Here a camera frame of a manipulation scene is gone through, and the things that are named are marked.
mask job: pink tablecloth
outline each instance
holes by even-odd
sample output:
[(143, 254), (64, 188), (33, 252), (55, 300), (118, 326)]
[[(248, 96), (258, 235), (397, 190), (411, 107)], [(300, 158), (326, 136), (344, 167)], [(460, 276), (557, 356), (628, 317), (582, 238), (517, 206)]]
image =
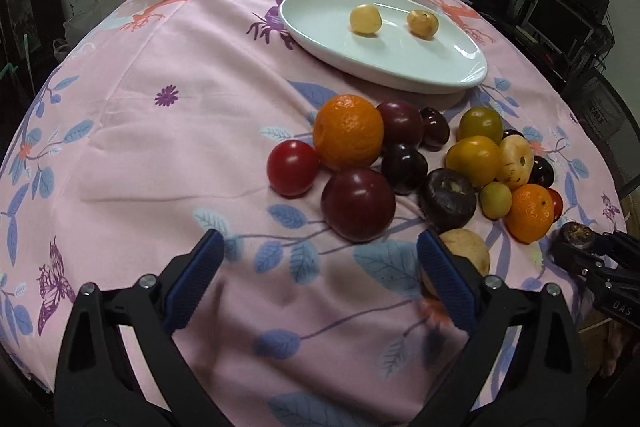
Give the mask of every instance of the pink tablecloth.
[[(561, 223), (623, 229), (603, 159), (545, 79), (466, 5), (421, 1), (486, 55), (484, 84), (462, 101), (394, 92), (319, 62), (284, 30), (282, 0), (129, 0), (91, 32), (47, 80), (2, 164), (0, 337), (23, 370), (53, 387), (82, 282), (130, 285), (215, 227), (226, 261), (174, 338), (236, 425), (415, 415), (466, 340), (420, 313), (415, 200), (398, 198), (382, 241), (354, 247), (322, 220), (328, 172), (298, 200), (279, 198), (266, 179), (274, 145), (310, 140), (310, 122), (335, 93), (433, 105), (453, 128), (470, 105), (490, 105), (552, 162)], [(443, 155), (426, 153), (432, 168)], [(492, 273), (528, 289), (558, 282), (580, 313), (575, 285), (541, 253), (548, 240), (524, 247), (480, 212), (469, 228), (486, 238)], [(510, 331), (479, 403), (495, 394), (513, 339)]]

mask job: oval plate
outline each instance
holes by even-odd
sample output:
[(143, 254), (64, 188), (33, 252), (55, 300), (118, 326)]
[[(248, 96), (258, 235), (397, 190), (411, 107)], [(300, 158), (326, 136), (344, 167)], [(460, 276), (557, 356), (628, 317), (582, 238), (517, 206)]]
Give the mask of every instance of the oval plate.
[[(349, 15), (375, 4), (382, 28), (375, 36), (351, 32)], [(433, 39), (415, 37), (406, 25), (411, 10), (438, 18)], [(487, 64), (469, 36), (441, 12), (409, 0), (284, 0), (280, 18), (295, 41), (334, 68), (382, 86), (444, 94), (482, 83)]]

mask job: purple crab print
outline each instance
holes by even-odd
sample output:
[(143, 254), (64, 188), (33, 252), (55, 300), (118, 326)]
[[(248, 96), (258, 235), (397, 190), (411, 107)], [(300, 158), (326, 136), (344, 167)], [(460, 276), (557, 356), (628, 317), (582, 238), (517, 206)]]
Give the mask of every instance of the purple crab print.
[(169, 107), (178, 100), (178, 93), (175, 86), (166, 86), (156, 94), (156, 105), (161, 107)]
[(611, 203), (611, 200), (604, 192), (602, 193), (602, 204), (604, 204), (602, 215), (609, 219), (613, 223), (613, 229), (617, 230), (616, 214), (620, 213), (620, 209)]
[(50, 243), (50, 265), (43, 264), (40, 268), (40, 297), (43, 302), (38, 316), (38, 335), (42, 335), (45, 324), (58, 309), (60, 301), (67, 298), (71, 304), (76, 301), (76, 293), (72, 290), (69, 281), (65, 277), (65, 265), (62, 263), (60, 250), (56, 246), (56, 238)]
[(274, 0), (276, 2), (276, 6), (272, 6), (269, 8), (267, 13), (264, 15), (264, 19), (260, 17), (257, 13), (254, 12), (254, 15), (260, 19), (260, 22), (254, 22), (249, 29), (247, 30), (247, 35), (254, 31), (254, 41), (258, 40), (258, 32), (262, 30), (260, 33), (260, 37), (264, 37), (264, 40), (269, 44), (270, 33), (272, 31), (278, 32), (280, 38), (284, 42), (284, 45), (292, 50), (293, 49), (293, 38), (289, 35), (289, 32), (284, 27), (282, 20), (280, 19), (280, 5), (283, 0)]

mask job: orange fruit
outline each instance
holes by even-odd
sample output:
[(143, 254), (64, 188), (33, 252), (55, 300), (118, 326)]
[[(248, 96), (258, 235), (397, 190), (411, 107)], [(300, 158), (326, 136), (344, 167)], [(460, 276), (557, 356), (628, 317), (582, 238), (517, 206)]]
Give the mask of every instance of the orange fruit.
[(554, 202), (545, 187), (527, 184), (513, 192), (511, 210), (504, 217), (511, 235), (522, 243), (545, 236), (554, 222)]
[(500, 148), (486, 136), (460, 140), (447, 152), (447, 169), (462, 174), (475, 188), (495, 180), (500, 170)]
[(339, 94), (328, 100), (314, 122), (318, 157), (334, 171), (371, 165), (380, 156), (384, 136), (379, 111), (355, 94)]

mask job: mesh office chair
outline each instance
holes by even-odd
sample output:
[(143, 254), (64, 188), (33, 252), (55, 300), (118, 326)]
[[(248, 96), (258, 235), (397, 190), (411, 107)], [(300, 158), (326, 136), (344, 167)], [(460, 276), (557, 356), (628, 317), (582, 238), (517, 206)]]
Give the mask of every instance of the mesh office chair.
[(626, 103), (595, 69), (571, 80), (561, 93), (591, 138), (622, 200), (640, 185), (640, 127)]

